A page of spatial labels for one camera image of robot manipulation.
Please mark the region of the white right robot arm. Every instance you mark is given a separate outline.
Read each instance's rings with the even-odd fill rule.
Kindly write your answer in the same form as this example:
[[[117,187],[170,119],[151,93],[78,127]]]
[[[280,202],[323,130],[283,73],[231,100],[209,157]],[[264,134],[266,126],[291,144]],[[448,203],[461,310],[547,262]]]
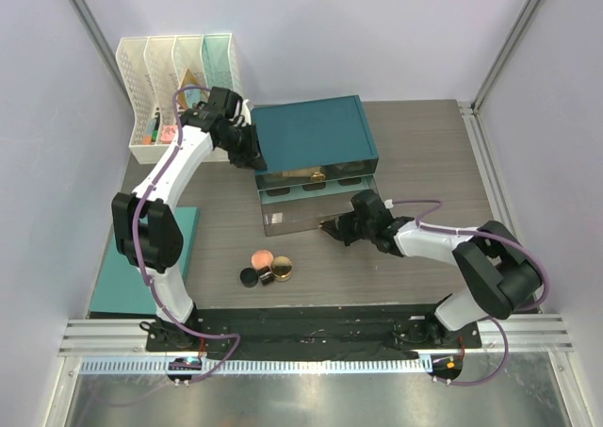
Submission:
[[[396,201],[384,201],[367,189],[351,198],[352,211],[319,228],[346,246],[365,239],[384,254],[456,266],[466,288],[438,302],[425,317],[427,339],[438,347],[448,346],[470,323],[506,320],[546,299],[550,286],[545,268],[504,224],[489,221],[472,228],[429,224],[423,218],[441,206],[436,200],[430,203],[433,207],[415,218],[396,217],[391,213]]]

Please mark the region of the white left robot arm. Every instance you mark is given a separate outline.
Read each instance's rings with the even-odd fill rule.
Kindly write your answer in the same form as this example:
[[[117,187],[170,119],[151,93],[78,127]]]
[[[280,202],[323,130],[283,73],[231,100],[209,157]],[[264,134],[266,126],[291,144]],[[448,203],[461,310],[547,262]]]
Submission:
[[[171,323],[169,341],[193,349],[201,337],[191,321],[195,304],[187,294],[179,259],[183,234],[175,219],[185,187],[199,166],[221,149],[242,169],[263,171],[263,158],[248,100],[226,88],[209,89],[206,100],[175,111],[175,136],[147,177],[111,203],[117,251],[139,269],[156,305],[157,316]]]

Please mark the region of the clear acrylic drawer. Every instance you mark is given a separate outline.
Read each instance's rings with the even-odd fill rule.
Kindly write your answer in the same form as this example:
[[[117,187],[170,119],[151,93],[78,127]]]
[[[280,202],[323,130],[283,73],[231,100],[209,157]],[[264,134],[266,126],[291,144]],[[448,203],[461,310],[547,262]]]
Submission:
[[[372,175],[258,191],[267,237],[309,231],[352,210],[350,199],[377,186]]]
[[[277,189],[372,175],[376,171],[378,162],[378,158],[372,158],[287,171],[258,172],[255,175],[255,182],[259,189]]]

